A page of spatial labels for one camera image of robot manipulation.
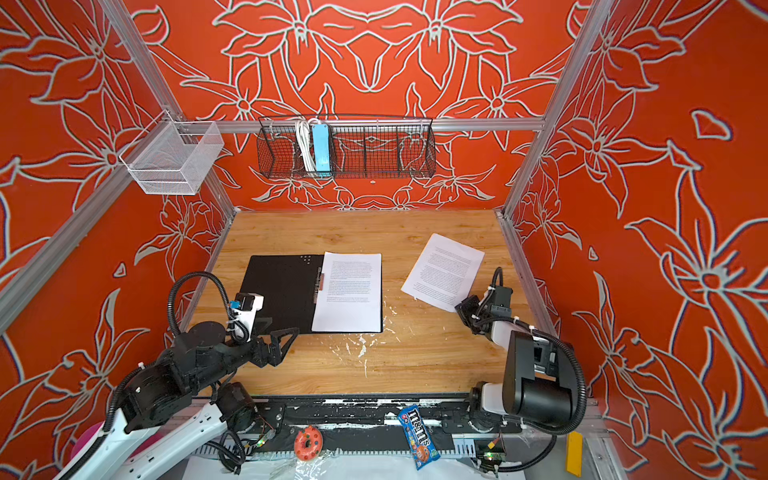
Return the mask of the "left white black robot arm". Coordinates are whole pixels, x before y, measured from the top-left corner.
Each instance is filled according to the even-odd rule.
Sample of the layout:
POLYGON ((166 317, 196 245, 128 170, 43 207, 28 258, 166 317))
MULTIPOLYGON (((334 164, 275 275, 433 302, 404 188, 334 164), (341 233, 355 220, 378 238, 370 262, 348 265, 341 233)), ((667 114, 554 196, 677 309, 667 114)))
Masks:
POLYGON ((126 375, 111 394, 100 429, 58 478, 157 479, 201 446, 212 448, 227 471, 240 474, 247 459, 240 435, 258 411, 233 377, 245 364, 280 365, 300 333, 297 327, 272 330, 270 318, 257 316, 262 302, 255 294, 228 297, 221 280, 207 271, 180 277, 167 301, 172 345, 126 375), (182 330, 176 297, 197 277, 216 286, 227 321, 182 330))

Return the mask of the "blue folder black inside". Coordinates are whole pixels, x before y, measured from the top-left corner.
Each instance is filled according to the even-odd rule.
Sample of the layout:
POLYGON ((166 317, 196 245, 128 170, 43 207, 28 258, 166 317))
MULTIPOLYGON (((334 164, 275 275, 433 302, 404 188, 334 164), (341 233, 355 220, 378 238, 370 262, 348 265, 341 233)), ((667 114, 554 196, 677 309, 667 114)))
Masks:
POLYGON ((253 255, 240 292, 262 295, 260 313, 272 318, 278 328, 298 327, 302 334, 341 334, 311 332, 323 256, 253 255))

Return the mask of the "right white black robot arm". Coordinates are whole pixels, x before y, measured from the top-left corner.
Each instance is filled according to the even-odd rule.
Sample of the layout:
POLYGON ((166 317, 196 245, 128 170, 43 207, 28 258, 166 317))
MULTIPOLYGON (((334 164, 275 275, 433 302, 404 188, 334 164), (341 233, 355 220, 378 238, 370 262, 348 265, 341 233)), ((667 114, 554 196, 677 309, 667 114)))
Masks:
POLYGON ((470 461, 481 472, 495 475, 522 472, 546 459, 559 438, 577 430, 588 404, 585 374, 571 344, 514 315, 512 293, 498 267, 482 297, 471 295, 455 306, 472 334, 506 352, 502 381, 479 382, 470 390, 469 426, 489 433, 512 419, 549 436, 540 453, 519 463, 494 459, 491 447, 470 461))

